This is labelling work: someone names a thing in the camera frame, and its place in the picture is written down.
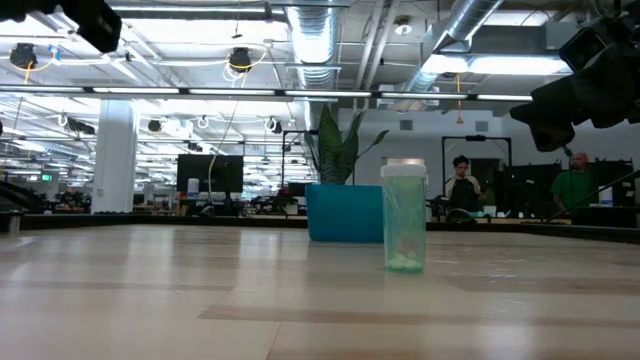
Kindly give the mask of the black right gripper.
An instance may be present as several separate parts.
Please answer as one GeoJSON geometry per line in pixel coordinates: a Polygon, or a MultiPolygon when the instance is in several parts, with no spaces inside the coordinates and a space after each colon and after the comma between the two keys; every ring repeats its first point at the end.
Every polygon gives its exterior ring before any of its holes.
{"type": "Polygon", "coordinates": [[[512,119],[526,124],[539,152],[571,142],[576,112],[606,128],[639,122],[639,17],[604,16],[581,28],[559,50],[573,71],[531,91],[531,100],[512,107],[512,119]]]}

